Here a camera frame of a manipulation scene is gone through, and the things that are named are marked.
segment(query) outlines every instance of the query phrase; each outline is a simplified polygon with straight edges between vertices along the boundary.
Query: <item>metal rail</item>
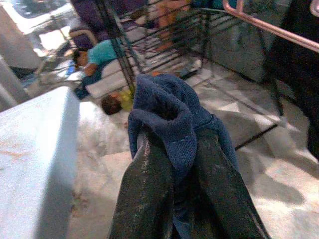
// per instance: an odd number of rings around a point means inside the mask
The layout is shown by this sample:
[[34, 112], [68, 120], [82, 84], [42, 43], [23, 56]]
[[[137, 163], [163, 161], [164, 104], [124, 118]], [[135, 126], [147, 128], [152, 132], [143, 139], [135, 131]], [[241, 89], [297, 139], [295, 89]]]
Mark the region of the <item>metal rail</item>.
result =
[[300, 46], [308, 48], [312, 51], [319, 53], [319, 43], [315, 41], [311, 41], [305, 37], [294, 34], [290, 31], [284, 30], [280, 27], [271, 25], [265, 21], [259, 20], [253, 16], [250, 16], [243, 12], [244, 0], [237, 0], [236, 9], [232, 8], [229, 4], [229, 0], [223, 0], [224, 9], [231, 15], [242, 19], [250, 24], [253, 24], [257, 27], [260, 27], [266, 31], [269, 31], [279, 37], [282, 37], [288, 41], [296, 43]]

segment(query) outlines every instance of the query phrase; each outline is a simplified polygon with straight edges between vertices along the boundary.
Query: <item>person lying on floor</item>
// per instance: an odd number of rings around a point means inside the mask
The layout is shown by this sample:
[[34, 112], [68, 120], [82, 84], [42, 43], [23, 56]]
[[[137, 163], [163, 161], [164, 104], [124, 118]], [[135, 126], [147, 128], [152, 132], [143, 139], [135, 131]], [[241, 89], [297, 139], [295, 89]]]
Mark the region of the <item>person lying on floor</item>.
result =
[[81, 84], [74, 90], [80, 100], [89, 95], [85, 87], [101, 80], [103, 68], [116, 58], [110, 40], [101, 41], [91, 49], [81, 47], [74, 51], [75, 66], [76, 68], [84, 67], [85, 73]]

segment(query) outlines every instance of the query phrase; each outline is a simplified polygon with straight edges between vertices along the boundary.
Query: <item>tiled floor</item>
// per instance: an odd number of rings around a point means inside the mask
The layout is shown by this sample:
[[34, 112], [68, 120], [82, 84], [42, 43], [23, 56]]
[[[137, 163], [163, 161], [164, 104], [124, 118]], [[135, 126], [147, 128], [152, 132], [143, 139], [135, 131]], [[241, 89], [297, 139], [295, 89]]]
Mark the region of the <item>tiled floor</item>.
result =
[[[279, 120], [268, 90], [218, 65], [213, 73], [187, 82], [196, 84], [203, 106], [224, 121], [234, 145]], [[297, 107], [283, 103], [289, 123], [239, 149], [240, 172], [274, 239], [315, 239], [319, 237], [318, 162], [306, 150], [307, 118]], [[128, 112], [107, 116], [98, 100], [92, 100], [81, 103], [80, 114], [77, 197], [68, 239], [102, 239], [131, 160], [124, 126]]]

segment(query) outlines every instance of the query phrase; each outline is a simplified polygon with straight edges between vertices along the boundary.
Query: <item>teal shirt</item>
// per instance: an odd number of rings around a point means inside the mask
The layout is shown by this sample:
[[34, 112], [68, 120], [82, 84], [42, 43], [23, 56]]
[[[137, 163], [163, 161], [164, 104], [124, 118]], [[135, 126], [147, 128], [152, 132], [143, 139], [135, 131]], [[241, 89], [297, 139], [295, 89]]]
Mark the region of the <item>teal shirt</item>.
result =
[[117, 56], [110, 40], [101, 41], [88, 50], [88, 62], [101, 65], [104, 62], [114, 60]]

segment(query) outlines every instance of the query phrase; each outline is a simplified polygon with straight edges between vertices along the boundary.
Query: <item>purple chair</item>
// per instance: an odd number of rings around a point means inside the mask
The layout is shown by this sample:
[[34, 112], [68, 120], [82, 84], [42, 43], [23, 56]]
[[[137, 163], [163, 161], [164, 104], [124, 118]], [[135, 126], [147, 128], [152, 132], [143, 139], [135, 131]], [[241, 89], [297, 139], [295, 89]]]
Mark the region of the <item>purple chair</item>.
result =
[[[78, 13], [78, 18], [71, 22], [69, 31], [77, 47], [92, 48], [98, 42], [109, 39], [98, 8], [94, 0], [70, 0]], [[143, 6], [145, 0], [109, 0], [114, 10], [121, 17], [123, 14]], [[124, 29], [136, 25], [133, 21], [123, 23]]]

